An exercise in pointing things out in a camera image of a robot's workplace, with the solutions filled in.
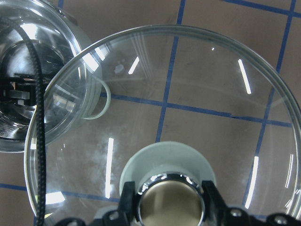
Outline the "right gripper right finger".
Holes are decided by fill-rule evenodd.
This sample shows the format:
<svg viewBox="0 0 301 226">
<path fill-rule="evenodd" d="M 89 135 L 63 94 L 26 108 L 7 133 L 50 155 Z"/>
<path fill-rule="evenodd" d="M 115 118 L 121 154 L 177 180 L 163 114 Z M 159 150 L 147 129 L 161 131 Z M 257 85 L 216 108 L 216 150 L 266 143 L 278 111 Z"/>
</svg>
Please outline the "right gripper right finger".
<svg viewBox="0 0 301 226">
<path fill-rule="evenodd" d="M 213 181 L 203 180 L 202 189 L 205 204 L 205 221 L 210 226 L 223 226 L 228 206 Z"/>
</svg>

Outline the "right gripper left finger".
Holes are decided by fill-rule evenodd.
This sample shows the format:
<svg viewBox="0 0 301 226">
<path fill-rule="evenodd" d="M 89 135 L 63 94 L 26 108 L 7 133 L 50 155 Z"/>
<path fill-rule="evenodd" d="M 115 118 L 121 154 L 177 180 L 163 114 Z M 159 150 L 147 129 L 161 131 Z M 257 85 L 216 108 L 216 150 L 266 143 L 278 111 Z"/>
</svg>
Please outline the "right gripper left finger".
<svg viewBox="0 0 301 226">
<path fill-rule="evenodd" d="M 125 182 L 119 200 L 118 211 L 125 217 L 127 225 L 129 226 L 134 222 L 134 220 L 138 219 L 138 196 L 139 195 L 135 188 L 135 182 Z"/>
</svg>

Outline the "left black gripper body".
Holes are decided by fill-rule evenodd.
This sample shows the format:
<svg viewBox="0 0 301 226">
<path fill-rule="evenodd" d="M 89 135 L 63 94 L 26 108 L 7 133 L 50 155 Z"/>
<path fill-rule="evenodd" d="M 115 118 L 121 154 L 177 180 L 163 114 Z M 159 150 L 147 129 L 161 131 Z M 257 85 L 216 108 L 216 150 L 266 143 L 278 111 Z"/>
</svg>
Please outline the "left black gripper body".
<svg viewBox="0 0 301 226">
<path fill-rule="evenodd" d="M 33 75 L 15 73 L 0 77 L 0 101 L 22 106 L 36 105 L 36 82 Z"/>
</svg>

